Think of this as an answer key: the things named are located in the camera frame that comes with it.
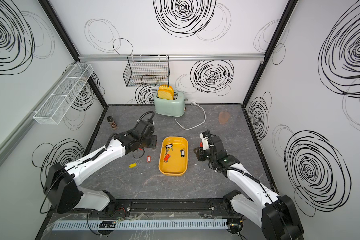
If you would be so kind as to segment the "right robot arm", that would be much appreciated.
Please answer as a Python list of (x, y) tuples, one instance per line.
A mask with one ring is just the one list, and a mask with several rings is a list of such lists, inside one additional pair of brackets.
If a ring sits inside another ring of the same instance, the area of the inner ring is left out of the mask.
[(208, 161), (215, 172), (222, 173), (240, 187), (240, 191), (227, 195), (228, 209), (251, 220), (261, 228), (267, 240), (299, 240), (303, 236), (304, 228), (290, 197), (268, 189), (226, 151), (197, 147), (194, 153), (198, 161)]

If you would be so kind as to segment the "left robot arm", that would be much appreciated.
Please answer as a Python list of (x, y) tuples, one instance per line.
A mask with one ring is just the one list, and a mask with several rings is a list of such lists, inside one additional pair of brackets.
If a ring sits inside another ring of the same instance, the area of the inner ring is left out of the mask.
[(58, 214), (75, 209), (108, 212), (115, 201), (114, 197), (108, 191), (89, 190), (81, 187), (81, 184), (112, 161), (138, 149), (154, 149), (156, 145), (156, 135), (139, 140), (127, 132), (114, 133), (96, 151), (66, 165), (54, 164), (48, 171), (44, 186), (44, 194), (52, 205), (52, 211)]

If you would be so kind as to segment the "yellow tag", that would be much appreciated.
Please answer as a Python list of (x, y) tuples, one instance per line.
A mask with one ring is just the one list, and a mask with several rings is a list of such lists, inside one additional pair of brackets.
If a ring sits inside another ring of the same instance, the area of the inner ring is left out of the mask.
[(134, 163), (134, 164), (129, 165), (129, 168), (132, 169), (132, 168), (135, 168), (136, 166), (137, 166), (137, 164)]

